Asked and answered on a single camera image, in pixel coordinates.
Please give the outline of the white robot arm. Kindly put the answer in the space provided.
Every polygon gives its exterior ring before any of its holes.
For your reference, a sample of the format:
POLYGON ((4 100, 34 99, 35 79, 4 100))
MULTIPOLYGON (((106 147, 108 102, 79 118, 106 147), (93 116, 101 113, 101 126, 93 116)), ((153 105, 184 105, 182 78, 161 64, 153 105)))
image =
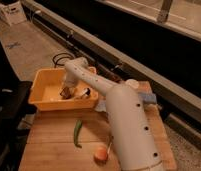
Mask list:
POLYGON ((106 99, 106 112, 121 171, 165 171, 140 95, 130 85, 116 83, 88 70, 84 57, 64 63, 65 85, 79 80, 106 99))

